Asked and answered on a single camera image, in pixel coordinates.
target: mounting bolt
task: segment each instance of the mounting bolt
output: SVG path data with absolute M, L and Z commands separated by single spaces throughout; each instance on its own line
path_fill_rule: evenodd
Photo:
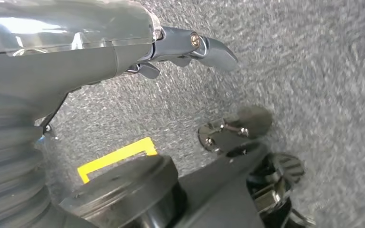
M 198 33 L 193 32 L 191 34 L 191 44 L 194 48 L 199 48 L 199 46 L 201 45 L 201 38 L 199 37 Z
M 47 126 L 45 126 L 45 132 L 50 132 L 51 131 L 51 126 L 48 124 Z
M 207 144 L 208 146 L 211 146 L 211 145 L 213 144 L 213 140 L 212 140 L 211 138 L 207 138 L 207 139 L 205 140 L 205 142 L 206 142 L 206 144 Z

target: black plastic part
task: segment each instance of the black plastic part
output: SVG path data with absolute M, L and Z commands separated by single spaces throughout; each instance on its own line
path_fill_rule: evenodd
M 264 136 L 271 125 L 272 114 L 267 109 L 259 106 L 243 107 L 236 114 L 202 125 L 198 129 L 198 139 L 208 151 L 229 153 Z M 240 133 L 241 128 L 247 129 L 247 135 Z
M 51 203 L 43 156 L 34 148 L 41 133 L 32 117 L 0 108 L 0 228 L 94 228 Z
M 60 205 L 100 228 L 158 228 L 184 210 L 185 199 L 172 159 L 156 155 L 113 168 Z
M 246 178 L 262 164 L 267 154 L 267 147 L 259 144 L 245 156 L 221 156 L 180 178 L 188 196 L 188 206 L 173 227 L 264 228 L 248 192 Z
M 49 115 L 47 115 L 44 118 L 44 120 L 40 123 L 40 127 L 42 127 L 42 129 L 43 129 L 43 134 L 45 134 L 47 132 L 47 126 L 52 121 L 54 116 L 58 113 L 59 109 L 61 108 L 61 106 L 67 99 L 67 97 L 68 97 L 68 94 L 65 95 L 64 99 L 62 99 L 62 101 L 59 103 L 58 107 L 53 112 L 51 112 Z

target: corrugated rubber sleeve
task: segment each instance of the corrugated rubber sleeve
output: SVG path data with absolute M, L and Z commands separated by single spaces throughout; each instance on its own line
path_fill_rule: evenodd
M 51 203 L 33 118 L 0 109 L 0 228 L 94 228 Z

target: gray carpet surface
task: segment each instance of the gray carpet surface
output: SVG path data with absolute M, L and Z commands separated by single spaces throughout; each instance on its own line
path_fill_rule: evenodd
M 273 151 L 305 162 L 296 206 L 318 227 L 365 228 L 365 0 L 142 3 L 164 25 L 222 40 L 240 68 L 162 63 L 156 80 L 120 76 L 71 94 L 45 153 L 54 198 L 82 184 L 78 166 L 147 136 L 190 173 L 215 158 L 198 126 L 259 104 L 274 114 Z

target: chrome metal part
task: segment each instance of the chrome metal part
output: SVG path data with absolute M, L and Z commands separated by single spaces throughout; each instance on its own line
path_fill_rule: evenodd
M 127 71 L 125 71 L 125 74 L 129 75 L 134 75 L 137 73 L 140 73 L 149 79 L 155 79 L 159 76 L 160 70 L 150 63 L 140 63 L 132 65 L 129 69 L 127 69 Z
M 201 40 L 199 38 L 198 33 L 193 32 L 191 34 L 191 44 L 192 46 L 194 46 L 194 48 L 199 48 L 199 46 L 201 45 Z
M 276 207 L 283 205 L 288 198 L 290 189 L 287 188 L 284 179 L 277 183 L 271 184 L 260 191 L 256 192 L 253 197 L 259 213 L 271 212 Z

